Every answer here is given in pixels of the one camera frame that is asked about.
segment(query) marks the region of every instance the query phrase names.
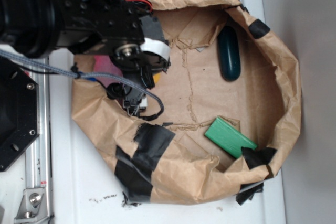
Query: brown paper bag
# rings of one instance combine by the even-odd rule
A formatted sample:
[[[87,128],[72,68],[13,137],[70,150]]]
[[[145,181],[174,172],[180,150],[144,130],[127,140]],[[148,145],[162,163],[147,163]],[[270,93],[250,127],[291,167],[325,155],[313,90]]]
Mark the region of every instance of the brown paper bag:
[[[152,90],[165,112],[151,123],[130,118],[99,84],[73,83],[72,118],[120,179],[129,202],[208,202],[276,176],[300,134],[297,59],[239,0],[149,1],[172,48],[172,65]],[[241,76],[234,82],[222,78],[218,64],[216,38],[226,23],[238,35]],[[90,56],[75,61],[81,71],[95,64]],[[149,100],[146,113],[158,110]],[[217,116],[257,143],[257,156],[272,150],[269,160],[251,166],[246,156],[235,160],[207,139]]]

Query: black octagonal plate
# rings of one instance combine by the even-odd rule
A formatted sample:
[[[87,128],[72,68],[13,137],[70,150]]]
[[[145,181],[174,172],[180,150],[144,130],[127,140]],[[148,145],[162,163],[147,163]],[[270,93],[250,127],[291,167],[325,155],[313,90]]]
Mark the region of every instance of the black octagonal plate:
[[[0,57],[0,172],[38,136],[37,89],[26,73]]]

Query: gray wall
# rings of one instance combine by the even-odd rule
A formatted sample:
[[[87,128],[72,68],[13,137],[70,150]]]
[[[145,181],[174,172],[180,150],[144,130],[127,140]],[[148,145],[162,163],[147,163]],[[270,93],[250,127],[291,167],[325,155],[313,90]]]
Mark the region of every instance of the gray wall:
[[[283,169],[288,224],[336,220],[336,0],[263,0],[300,61],[302,134]]]

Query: red wire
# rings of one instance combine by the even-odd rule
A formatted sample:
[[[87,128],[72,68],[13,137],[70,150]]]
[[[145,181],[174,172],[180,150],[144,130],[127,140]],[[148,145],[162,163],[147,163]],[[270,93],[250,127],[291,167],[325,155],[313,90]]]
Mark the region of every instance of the red wire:
[[[153,11],[152,3],[149,2],[148,0],[127,0],[127,1],[129,1],[129,2],[133,2],[133,1],[144,2],[144,3],[148,4],[148,6],[150,7],[150,10],[149,10],[149,11],[150,11],[150,12]]]

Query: green block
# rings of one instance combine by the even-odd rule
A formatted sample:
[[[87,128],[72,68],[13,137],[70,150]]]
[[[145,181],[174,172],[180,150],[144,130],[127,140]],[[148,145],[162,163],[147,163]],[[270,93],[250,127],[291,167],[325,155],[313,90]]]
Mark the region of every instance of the green block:
[[[242,135],[221,118],[216,118],[210,128],[205,132],[205,136],[235,158],[241,156],[242,147],[248,147],[254,150],[257,148],[256,143]]]

